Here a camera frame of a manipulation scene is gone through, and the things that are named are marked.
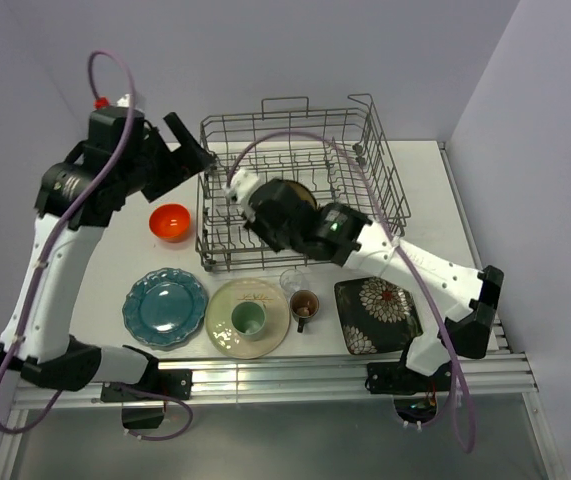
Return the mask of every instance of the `teal plate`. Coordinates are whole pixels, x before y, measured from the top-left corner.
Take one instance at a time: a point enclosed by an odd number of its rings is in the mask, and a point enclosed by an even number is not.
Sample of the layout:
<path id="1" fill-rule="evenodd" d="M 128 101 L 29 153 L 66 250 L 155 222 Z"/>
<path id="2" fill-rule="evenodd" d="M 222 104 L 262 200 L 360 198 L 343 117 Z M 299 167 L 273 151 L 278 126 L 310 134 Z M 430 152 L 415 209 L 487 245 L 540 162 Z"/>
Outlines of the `teal plate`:
<path id="1" fill-rule="evenodd" d="M 207 292 L 191 273 L 176 268 L 150 272 L 127 294 L 125 328 L 145 345 L 176 345 L 203 321 L 207 300 Z"/>

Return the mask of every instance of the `flower pattern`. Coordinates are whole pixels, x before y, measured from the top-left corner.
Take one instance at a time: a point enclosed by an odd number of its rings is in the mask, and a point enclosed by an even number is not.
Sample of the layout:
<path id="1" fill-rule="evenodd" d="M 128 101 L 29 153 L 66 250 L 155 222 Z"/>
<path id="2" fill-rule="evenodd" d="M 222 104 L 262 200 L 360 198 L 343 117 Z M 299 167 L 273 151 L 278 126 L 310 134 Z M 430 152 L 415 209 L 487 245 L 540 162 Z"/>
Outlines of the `flower pattern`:
<path id="1" fill-rule="evenodd" d="M 380 278 L 365 281 L 360 298 L 365 310 L 381 322 L 405 321 L 411 313 L 405 291 Z"/>
<path id="2" fill-rule="evenodd" d="M 343 327 L 343 336 L 345 337 L 347 349 L 352 355 L 376 353 L 376 347 L 372 344 L 372 341 L 363 335 L 363 332 L 358 328 L 345 325 Z"/>

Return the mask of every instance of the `gray floor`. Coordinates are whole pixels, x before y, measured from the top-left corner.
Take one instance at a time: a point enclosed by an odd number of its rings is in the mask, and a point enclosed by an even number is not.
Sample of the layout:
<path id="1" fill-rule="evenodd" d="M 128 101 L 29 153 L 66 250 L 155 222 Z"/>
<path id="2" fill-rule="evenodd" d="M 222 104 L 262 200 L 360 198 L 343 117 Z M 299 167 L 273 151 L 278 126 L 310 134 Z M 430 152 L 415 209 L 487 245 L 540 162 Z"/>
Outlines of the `gray floor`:
<path id="1" fill-rule="evenodd" d="M 421 434 L 403 430 L 388 399 L 198 407 L 185 436 L 160 443 L 125 438 L 115 409 L 59 410 L 22 442 L 13 478 L 545 478 L 521 396 L 475 403 L 471 455 L 460 450 L 449 421 Z"/>

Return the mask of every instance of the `metal wire rack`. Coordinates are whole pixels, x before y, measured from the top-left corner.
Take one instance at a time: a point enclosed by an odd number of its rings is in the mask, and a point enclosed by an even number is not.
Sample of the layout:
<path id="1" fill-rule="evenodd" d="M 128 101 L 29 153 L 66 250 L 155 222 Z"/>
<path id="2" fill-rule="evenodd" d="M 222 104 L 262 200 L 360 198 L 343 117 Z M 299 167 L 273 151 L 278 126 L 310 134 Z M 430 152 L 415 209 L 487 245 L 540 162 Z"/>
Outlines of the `metal wire rack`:
<path id="1" fill-rule="evenodd" d="M 313 132 L 353 152 L 380 202 L 385 221 L 396 235 L 404 234 L 409 204 L 372 96 L 347 98 L 351 103 L 340 108 L 310 107 L 308 97 L 266 98 L 259 112 L 215 115 L 202 121 L 201 142 L 218 159 L 217 166 L 199 177 L 198 184 L 196 250 L 206 271 L 315 263 L 295 252 L 272 252 L 243 228 L 244 219 L 223 193 L 227 172 L 243 148 L 278 130 Z M 340 202 L 374 216 L 372 201 L 358 173 L 321 142 L 298 141 L 293 136 L 264 142 L 243 159 L 240 167 L 251 168 L 265 181 L 283 178 L 300 182 L 319 205 Z"/>

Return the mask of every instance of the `orange bowl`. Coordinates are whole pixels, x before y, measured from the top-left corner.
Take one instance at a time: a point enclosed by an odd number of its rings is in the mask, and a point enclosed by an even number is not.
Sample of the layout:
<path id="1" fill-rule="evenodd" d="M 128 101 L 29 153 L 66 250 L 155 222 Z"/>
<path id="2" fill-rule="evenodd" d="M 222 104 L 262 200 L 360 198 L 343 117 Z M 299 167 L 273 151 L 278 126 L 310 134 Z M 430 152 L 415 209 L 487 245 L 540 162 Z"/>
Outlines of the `orange bowl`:
<path id="1" fill-rule="evenodd" d="M 149 229 L 166 242 L 179 242 L 189 230 L 189 210 L 177 203 L 161 205 L 149 217 Z"/>

